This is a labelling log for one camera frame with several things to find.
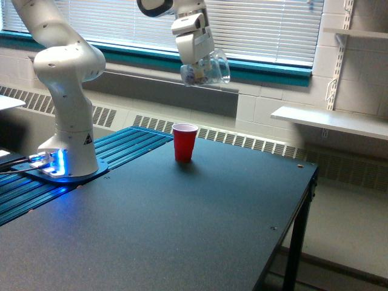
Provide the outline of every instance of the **red plastic cup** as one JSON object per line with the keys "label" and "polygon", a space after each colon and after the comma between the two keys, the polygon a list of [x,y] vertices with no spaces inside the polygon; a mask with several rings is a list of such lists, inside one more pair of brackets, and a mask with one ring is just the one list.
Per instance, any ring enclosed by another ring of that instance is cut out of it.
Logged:
{"label": "red plastic cup", "polygon": [[178,162],[190,162],[198,126],[178,123],[174,124],[172,129],[174,132],[175,160]]}

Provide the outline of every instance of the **table leg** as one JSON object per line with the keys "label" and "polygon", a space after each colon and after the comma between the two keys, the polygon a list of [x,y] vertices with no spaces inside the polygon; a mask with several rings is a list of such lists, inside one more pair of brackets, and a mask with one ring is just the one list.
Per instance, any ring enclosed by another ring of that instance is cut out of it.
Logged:
{"label": "table leg", "polygon": [[290,252],[287,262],[286,274],[284,275],[283,291],[293,291],[298,274],[298,266],[302,254],[304,234],[306,232],[307,219],[309,217],[311,196],[308,195],[295,218],[292,230]]}

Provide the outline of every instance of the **white shelf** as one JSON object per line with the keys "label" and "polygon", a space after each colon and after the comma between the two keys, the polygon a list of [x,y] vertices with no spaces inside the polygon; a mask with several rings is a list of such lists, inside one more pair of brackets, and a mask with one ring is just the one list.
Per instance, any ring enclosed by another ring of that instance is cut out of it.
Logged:
{"label": "white shelf", "polygon": [[279,108],[271,114],[271,117],[323,129],[388,140],[388,120],[377,117],[294,105]]}
{"label": "white shelf", "polygon": [[383,32],[366,32],[364,30],[337,29],[337,28],[324,28],[323,32],[336,33],[338,35],[349,35],[349,36],[354,36],[356,38],[388,39],[388,33],[383,33]]}
{"label": "white shelf", "polygon": [[24,106],[21,100],[0,95],[0,110]]}

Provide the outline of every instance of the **radiator vent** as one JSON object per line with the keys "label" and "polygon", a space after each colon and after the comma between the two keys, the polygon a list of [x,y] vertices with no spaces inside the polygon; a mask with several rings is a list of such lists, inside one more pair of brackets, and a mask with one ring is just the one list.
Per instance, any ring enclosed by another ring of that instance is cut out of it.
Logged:
{"label": "radiator vent", "polygon": [[[172,133],[173,122],[137,115],[133,125]],[[268,152],[285,158],[316,163],[319,165],[320,177],[388,192],[388,167],[374,164],[373,161],[361,161],[356,158],[351,159],[313,150],[299,149],[284,142],[203,126],[199,127],[198,137],[260,152]]]}
{"label": "radiator vent", "polygon": [[[55,115],[54,103],[51,96],[42,95],[9,87],[0,87],[0,95],[19,99],[25,102],[25,109]],[[110,128],[117,114],[117,110],[93,106],[93,124]]]}

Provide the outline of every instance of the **window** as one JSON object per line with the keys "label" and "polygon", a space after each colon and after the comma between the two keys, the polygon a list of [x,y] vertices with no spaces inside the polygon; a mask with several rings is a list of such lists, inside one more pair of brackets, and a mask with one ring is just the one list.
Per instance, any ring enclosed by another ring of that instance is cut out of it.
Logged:
{"label": "window", "polygon": [[[312,67],[324,0],[206,1],[217,47],[231,59]],[[176,52],[174,16],[148,18],[135,0],[56,0],[89,41]],[[11,0],[3,29],[26,32]]]}

